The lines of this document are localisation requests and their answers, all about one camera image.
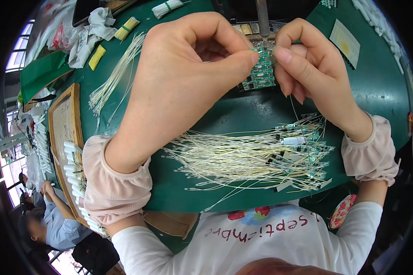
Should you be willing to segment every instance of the pile of white tubes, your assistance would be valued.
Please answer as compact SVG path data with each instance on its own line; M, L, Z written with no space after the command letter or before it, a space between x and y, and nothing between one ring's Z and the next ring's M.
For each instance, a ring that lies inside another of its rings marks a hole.
M86 192L86 184L84 180L84 173L82 171L82 166L77 163L77 154L82 154L83 151L72 141L64 141L64 152L67 155L67 165L65 165L64 171L66 171L67 182L72 185L72 195L75 197L75 203L77 206L80 205L80 198L84 200L84 195ZM93 220L90 219L90 214L83 207L79 207L81 214L84 216L90 229L99 233L103 236L108 236L105 228L99 226Z
M33 116L34 120L34 143L35 150L38 155L38 160L40 168L43 171L44 179L47 179L46 173L52 173L50 168L50 157L49 157L49 148L47 146L47 136L46 136L46 126L43 125L43 121L46 119L46 113L43 113L39 116Z
M382 12L371 0L352 0L352 3L353 6L363 14L364 19L369 23L369 25L375 27L375 32L385 39L387 44L390 46L391 52L394 54L393 56L395 57L401 74L404 74L404 70L399 62L399 59L402 56L401 47L396 42L395 33L389 26Z

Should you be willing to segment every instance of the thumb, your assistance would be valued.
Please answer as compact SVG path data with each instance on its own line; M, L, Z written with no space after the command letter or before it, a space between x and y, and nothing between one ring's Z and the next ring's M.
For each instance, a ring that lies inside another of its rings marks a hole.
M306 58L289 49L274 46L272 53L277 62L309 91L324 85L328 80L329 76L320 72Z
M248 77L258 61L258 52L245 50L235 52L220 61L210 62L208 65L215 74L215 82L229 91Z

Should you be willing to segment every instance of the yellow sponge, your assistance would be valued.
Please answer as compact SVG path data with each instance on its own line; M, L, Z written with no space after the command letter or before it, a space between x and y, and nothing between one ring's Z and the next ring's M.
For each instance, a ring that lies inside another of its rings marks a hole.
M96 52L93 54L92 58L90 58L89 66L92 71L95 70L96 65L98 65L99 60L103 57L104 53L106 53L106 49L104 49L101 45L98 46Z

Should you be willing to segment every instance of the green circuit board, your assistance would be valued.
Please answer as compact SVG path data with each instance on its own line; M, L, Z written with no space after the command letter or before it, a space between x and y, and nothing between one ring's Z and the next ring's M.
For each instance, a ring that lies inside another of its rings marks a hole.
M245 91L275 86L274 70L270 59L271 53L263 47L251 50L259 53L259 62L251 70L249 76L242 82Z

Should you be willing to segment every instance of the white shirt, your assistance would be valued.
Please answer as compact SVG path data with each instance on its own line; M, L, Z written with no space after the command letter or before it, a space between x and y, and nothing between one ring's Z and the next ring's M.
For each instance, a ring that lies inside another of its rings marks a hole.
M125 228L112 242L127 275L227 274L267 257L357 274L372 248L382 207L354 205L336 235L321 216L299 206L204 213L190 244L177 255L148 229Z

